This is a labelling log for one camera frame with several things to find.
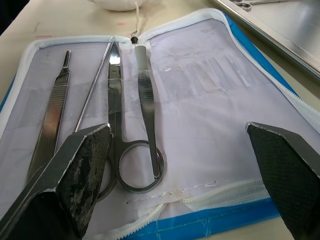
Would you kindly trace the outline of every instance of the zipper case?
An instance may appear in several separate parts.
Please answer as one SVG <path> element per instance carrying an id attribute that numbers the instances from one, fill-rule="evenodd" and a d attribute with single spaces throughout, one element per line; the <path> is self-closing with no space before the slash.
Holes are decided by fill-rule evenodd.
<path id="1" fill-rule="evenodd" d="M 109 39 L 42 39 L 24 51 L 0 114 L 1 218 L 25 184 L 66 51 L 72 52 L 71 75 L 58 145 L 75 127 Z M 127 37 L 115 40 L 122 62 L 123 139 L 147 140 L 134 45 Z M 177 239 L 175 231 L 189 232 L 186 226 L 192 226 L 186 237 L 192 239 L 278 216 L 263 185 L 246 122 L 300 134 L 320 153 L 319 113 L 219 10 L 201 9 L 149 30 L 139 36 L 138 44 L 148 51 L 164 177 L 144 194 L 127 192 L 117 184 L 95 205 L 85 238 Z M 108 122 L 107 92 L 106 62 L 81 128 Z M 128 152 L 120 165 L 124 180 L 136 186 L 152 181 L 149 158 L 146 147 Z M 107 184 L 108 172 L 106 167 L 102 185 Z"/>

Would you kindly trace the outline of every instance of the table surface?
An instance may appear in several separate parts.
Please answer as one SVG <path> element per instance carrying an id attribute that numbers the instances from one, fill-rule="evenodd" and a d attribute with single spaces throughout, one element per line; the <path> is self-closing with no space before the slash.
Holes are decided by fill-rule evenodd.
<path id="1" fill-rule="evenodd" d="M 212 7 L 207 0 L 155 0 L 140 8 L 139 32 L 175 20 L 201 8 Z M 0 36 L 0 100 L 9 88 L 21 54 L 32 41 L 41 38 L 79 35 L 130 36 L 136 12 L 115 12 L 87 0 L 30 0 L 9 28 Z M 305 85 L 275 65 L 294 90 L 310 105 L 320 109 L 320 100 Z M 280 217 L 223 232 L 214 240 L 293 240 Z"/>

